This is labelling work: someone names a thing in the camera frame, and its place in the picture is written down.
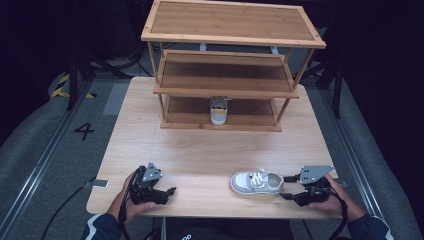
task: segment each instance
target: bottom shelf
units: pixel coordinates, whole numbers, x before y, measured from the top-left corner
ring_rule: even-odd
[[[166,96],[162,128],[281,132],[276,122],[274,99],[233,99],[228,101],[224,125],[213,125],[206,98]]]

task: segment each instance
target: gray carpet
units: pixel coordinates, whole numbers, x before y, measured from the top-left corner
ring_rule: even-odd
[[[198,45],[178,44],[174,47],[197,49]],[[208,49],[269,52],[269,48],[253,49],[240,46],[212,45],[208,46]],[[297,69],[301,64],[299,59],[302,59],[303,54],[304,51],[293,52],[291,57],[294,62],[290,63],[292,68]],[[112,63],[120,64],[125,61],[115,60]],[[147,51],[143,52],[140,63],[151,73],[149,61]],[[123,71],[134,76],[147,76],[137,65]],[[57,81],[58,79],[53,81],[51,89],[54,89]],[[326,107],[332,90],[318,90],[314,85],[315,81],[316,79],[311,77],[303,83],[307,85],[311,104],[338,174],[348,184],[347,189],[352,197],[367,209],[361,195],[362,190],[358,187],[348,164],[348,153],[334,126],[332,112]],[[84,98],[77,107],[57,145],[50,166],[9,239],[40,239],[55,210],[75,190],[97,174],[128,84],[129,80],[117,79],[107,72],[98,73],[89,88],[89,92],[97,94],[97,97]],[[26,178],[37,166],[40,156],[66,113],[67,104],[67,98],[52,98],[28,117],[0,149],[0,219],[6,217]],[[346,84],[343,85],[340,106],[340,124],[346,130],[393,236],[395,239],[422,239],[408,198],[388,168]],[[90,123],[90,129],[94,132],[89,133],[83,140],[83,134],[74,130],[85,123]],[[79,239],[85,222],[91,217],[85,209],[89,194],[89,189],[83,189],[64,207],[51,225],[46,239]],[[130,224],[130,235],[134,236],[134,239],[142,239],[151,230],[152,224],[152,218],[139,217]],[[308,220],[306,224],[314,239],[328,239],[339,221]],[[295,239],[310,239],[300,220],[291,221],[291,226]],[[342,236],[349,234],[345,230]]]

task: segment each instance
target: black number on floor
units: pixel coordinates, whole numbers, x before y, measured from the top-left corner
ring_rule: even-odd
[[[87,138],[87,134],[94,132],[94,130],[90,130],[90,127],[91,127],[91,123],[87,122],[84,125],[82,125],[81,127],[75,129],[74,132],[84,133],[82,140],[85,141],[85,139]]]

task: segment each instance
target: person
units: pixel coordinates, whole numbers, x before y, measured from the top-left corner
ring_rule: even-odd
[[[88,220],[81,239],[119,240],[121,238],[121,231],[118,224],[118,215],[131,176],[132,174],[125,179],[122,190],[115,197],[107,212],[105,214],[97,214]],[[340,186],[330,175],[327,174],[325,178],[327,178],[333,189],[348,205],[347,226],[352,239],[393,239],[390,233],[390,228],[383,220],[366,213],[355,201],[352,200],[347,191],[342,186]],[[146,202],[135,205],[131,200],[129,200],[126,204],[127,220],[125,224],[131,222],[131,220],[137,215],[140,215],[156,207],[154,202]],[[314,210],[330,211],[342,216],[341,204],[339,200],[333,195],[330,195],[325,202],[313,202],[308,204],[307,207]],[[215,232],[211,230],[208,231],[207,228],[193,229],[193,234],[191,234],[190,237],[191,240],[239,239],[232,236],[226,236],[221,232]]]

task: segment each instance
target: hand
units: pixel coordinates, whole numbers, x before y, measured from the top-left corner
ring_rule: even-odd
[[[339,197],[343,199],[348,208],[347,208],[347,221],[351,222],[354,221],[362,216],[365,215],[364,210],[356,204],[352,198],[349,196],[349,194],[346,192],[346,190],[340,186],[330,175],[326,175],[325,178],[330,182],[331,186],[334,188],[334,190],[337,192]],[[319,203],[319,202],[313,202],[308,204],[309,208],[316,209],[316,210],[322,210],[322,211],[330,211],[337,215],[342,216],[342,207],[340,204],[340,201],[333,195],[330,195],[327,199],[327,201]]]
[[[116,221],[118,221],[118,215],[119,215],[119,209],[121,207],[122,200],[124,199],[125,192],[127,191],[128,184],[131,181],[131,177],[134,173],[129,175],[125,179],[124,186],[122,187],[122,190],[116,195],[115,199],[113,200],[112,204],[110,205],[109,209],[107,210],[107,213],[112,214]],[[156,207],[156,204],[154,202],[146,202],[142,204],[135,205],[131,199],[127,201],[127,220],[125,223],[129,223],[131,220],[134,219],[135,216],[140,215],[141,213],[148,211],[154,207]]]

